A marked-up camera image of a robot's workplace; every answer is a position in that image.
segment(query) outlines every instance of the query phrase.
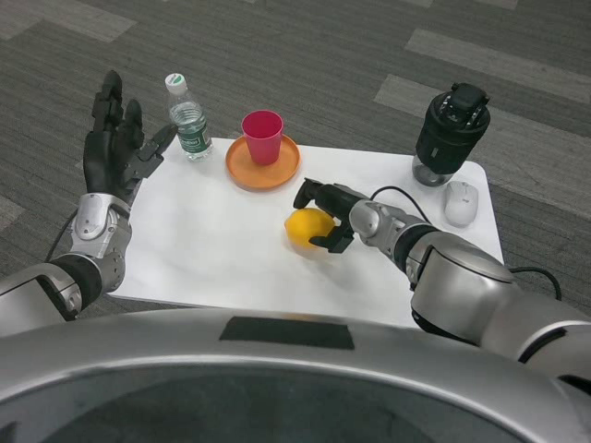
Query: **plastic cup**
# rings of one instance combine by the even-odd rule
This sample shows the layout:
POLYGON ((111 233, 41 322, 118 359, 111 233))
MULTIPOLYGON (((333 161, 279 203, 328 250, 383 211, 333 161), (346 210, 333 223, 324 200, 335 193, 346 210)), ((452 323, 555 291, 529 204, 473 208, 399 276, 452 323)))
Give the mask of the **plastic cup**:
POLYGON ((242 120, 242 131, 247 140, 252 161, 272 164, 279 158, 283 120, 273 111, 255 111, 242 120))

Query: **white bottle cap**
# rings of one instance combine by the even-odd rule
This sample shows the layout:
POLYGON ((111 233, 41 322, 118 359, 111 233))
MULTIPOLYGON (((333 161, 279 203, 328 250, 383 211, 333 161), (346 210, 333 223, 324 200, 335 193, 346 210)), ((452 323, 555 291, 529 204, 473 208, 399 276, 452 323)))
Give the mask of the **white bottle cap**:
POLYGON ((181 95, 187 92, 187 81, 182 74, 171 74, 164 81, 166 88, 174 95, 181 95))

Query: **lemon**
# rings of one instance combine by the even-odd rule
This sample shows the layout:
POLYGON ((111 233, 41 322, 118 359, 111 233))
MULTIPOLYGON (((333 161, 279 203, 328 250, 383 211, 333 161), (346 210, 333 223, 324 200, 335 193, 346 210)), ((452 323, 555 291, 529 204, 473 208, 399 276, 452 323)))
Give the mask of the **lemon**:
POLYGON ((294 245, 315 247, 309 239, 316 236, 324 237, 334 227, 334 220, 323 210, 304 208, 296 210, 285 221, 287 238, 294 245))

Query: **orange plate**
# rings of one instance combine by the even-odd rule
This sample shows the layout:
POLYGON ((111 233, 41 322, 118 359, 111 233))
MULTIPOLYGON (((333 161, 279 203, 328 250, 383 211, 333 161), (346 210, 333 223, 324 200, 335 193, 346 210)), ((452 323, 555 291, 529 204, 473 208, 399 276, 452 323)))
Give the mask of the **orange plate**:
POLYGON ((287 182, 299 168, 301 158, 295 142, 283 136, 277 162, 267 166, 250 158, 247 141, 239 138, 225 154, 225 165, 232 178, 242 187, 258 191, 273 189, 287 182))

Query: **white mouse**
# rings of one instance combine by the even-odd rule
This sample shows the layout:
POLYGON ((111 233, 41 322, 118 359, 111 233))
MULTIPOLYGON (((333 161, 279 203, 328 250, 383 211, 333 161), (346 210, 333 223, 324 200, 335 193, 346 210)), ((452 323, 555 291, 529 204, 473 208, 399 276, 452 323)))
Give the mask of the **white mouse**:
POLYGON ((454 226, 465 227, 476 218, 478 190, 466 182, 450 182, 445 188, 445 217, 454 226))

